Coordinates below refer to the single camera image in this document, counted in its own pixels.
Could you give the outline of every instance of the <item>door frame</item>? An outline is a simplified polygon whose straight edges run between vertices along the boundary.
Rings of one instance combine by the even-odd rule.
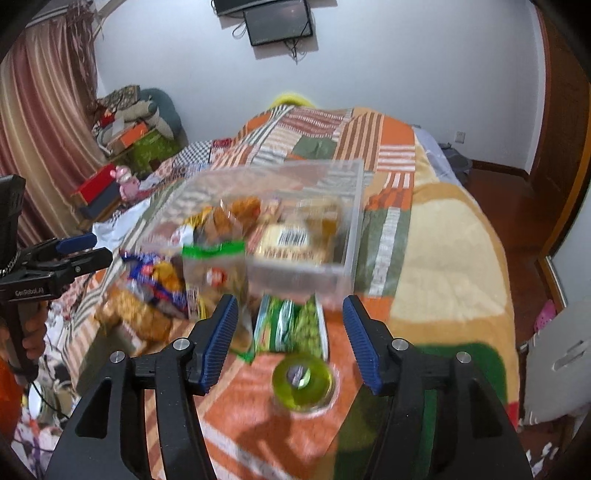
[[[589,86],[589,102],[591,105],[591,85]],[[554,265],[552,257],[556,254],[560,245],[564,241],[570,228],[577,218],[581,205],[589,189],[591,180],[591,109],[589,109],[589,119],[587,120],[587,135],[585,137],[585,144],[583,147],[583,155],[577,169],[576,177],[574,178],[573,186],[570,189],[569,196],[564,204],[564,208],[558,217],[556,225],[546,240],[542,250],[537,259],[537,265],[542,273],[542,279],[546,284],[547,290],[556,305],[558,312],[566,307],[566,299],[564,292],[560,287],[560,282]]]
[[[542,127],[540,130],[540,140],[538,142],[538,148],[534,157],[534,164],[532,165],[530,172],[530,181],[534,178],[538,166],[540,165],[541,153],[544,148],[544,142],[547,132],[548,115],[550,113],[550,102],[548,101],[551,92],[552,85],[552,65],[550,58],[550,45],[548,42],[548,31],[544,21],[543,14],[538,6],[535,7],[538,15],[538,21],[540,22],[540,28],[542,32],[542,40],[544,43],[544,57],[546,66],[546,86],[545,86],[545,102],[544,102],[544,113],[542,116]],[[583,147],[583,154],[579,162],[579,168],[574,178],[573,186],[570,190],[569,196],[567,197],[564,208],[558,217],[558,221],[554,225],[552,233],[548,237],[548,240],[544,243],[542,250],[537,258],[537,267],[541,273],[542,280],[545,283],[546,290],[550,294],[556,310],[560,312],[566,307],[566,298],[564,292],[560,287],[560,282],[554,265],[552,263],[552,257],[556,254],[560,245],[564,241],[568,234],[571,226],[577,218],[577,214],[583,204],[583,200],[589,189],[591,180],[591,84],[589,85],[589,119],[587,120],[587,134],[585,137],[585,144]]]

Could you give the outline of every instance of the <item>snack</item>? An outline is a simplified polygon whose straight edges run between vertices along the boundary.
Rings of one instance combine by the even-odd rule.
[[[256,319],[256,352],[289,352],[288,336],[295,319],[296,305],[291,300],[265,295]]]
[[[222,200],[203,222],[202,241],[199,243],[217,245],[242,240],[254,227],[260,214],[261,199],[258,197],[244,197],[229,204]]]
[[[331,241],[314,241],[305,224],[283,223],[268,225],[251,251],[259,258],[320,265],[332,261],[334,247]]]
[[[230,347],[237,353],[247,353],[252,345],[252,323],[247,308],[244,242],[228,242],[211,249],[184,247],[183,267],[189,318],[210,317],[222,295],[234,295],[240,314]]]
[[[269,225],[277,223],[281,216],[281,200],[269,199],[261,201],[261,214],[256,221],[257,225]]]
[[[138,338],[149,342],[168,341],[172,325],[169,318],[125,288],[111,294],[95,313],[95,320],[107,330],[123,322]]]
[[[342,203],[338,197],[313,197],[284,205],[283,219],[286,223],[304,222],[313,235],[325,241],[339,231],[342,221]]]
[[[189,225],[189,226],[193,227],[193,229],[201,228],[203,226],[203,224],[205,223],[205,219],[211,213],[212,210],[213,210],[213,207],[211,207],[211,206],[205,207],[197,215],[193,215],[192,217],[187,218],[183,224]]]
[[[324,313],[314,296],[300,309],[296,321],[291,325],[293,328],[289,338],[292,352],[309,353],[328,360],[328,334]]]
[[[320,303],[314,296],[302,306],[265,295],[256,320],[255,350],[308,353],[327,361],[328,334]]]
[[[157,254],[120,252],[131,265],[128,280],[137,297],[163,313],[187,317],[187,295],[174,266]]]

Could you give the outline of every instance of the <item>bed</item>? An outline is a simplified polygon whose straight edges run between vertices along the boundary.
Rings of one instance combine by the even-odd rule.
[[[235,138],[197,142],[162,164],[121,247],[133,249],[157,212],[174,201],[184,179],[198,175],[204,165],[327,158],[365,162],[355,290],[370,315],[427,352],[469,352],[517,423],[518,364],[504,250],[433,137],[421,129],[363,108],[276,107],[250,120]],[[63,357],[80,393],[112,351],[139,352],[124,331],[105,336],[93,320],[122,273],[115,258],[109,269],[77,280],[59,301],[66,319]],[[219,478],[362,477],[385,403],[362,386],[340,313],[327,312],[326,321],[331,363],[340,380],[337,399],[323,415],[289,416],[273,408],[269,379],[278,356],[272,355],[258,356],[252,365],[229,355],[218,385],[196,398]],[[189,322],[175,320],[170,340],[190,329]],[[151,345],[149,351],[162,346]],[[434,402],[426,399],[425,452],[433,441]],[[164,478],[151,392],[145,416],[152,476]],[[425,455],[417,477],[427,469]]]

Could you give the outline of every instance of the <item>baseboard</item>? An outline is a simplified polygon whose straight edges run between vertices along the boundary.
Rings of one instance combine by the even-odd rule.
[[[552,298],[552,301],[556,306],[556,311],[561,312],[566,308],[566,299],[564,298],[562,288],[560,288],[560,284],[558,283],[558,278],[556,277],[551,258],[548,256],[540,256],[536,263],[546,293]]]
[[[524,180],[530,179],[530,174],[523,168],[510,167],[508,165],[499,165],[498,163],[490,163],[487,161],[472,160],[472,168],[477,170],[495,171],[497,173],[506,173],[507,175],[515,175]]]

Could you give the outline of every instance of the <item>pink stuffed toy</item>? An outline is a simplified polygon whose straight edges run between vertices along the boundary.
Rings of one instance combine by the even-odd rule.
[[[131,174],[129,167],[117,167],[111,171],[113,177],[120,185],[119,194],[124,202],[131,202],[139,192],[139,180]]]

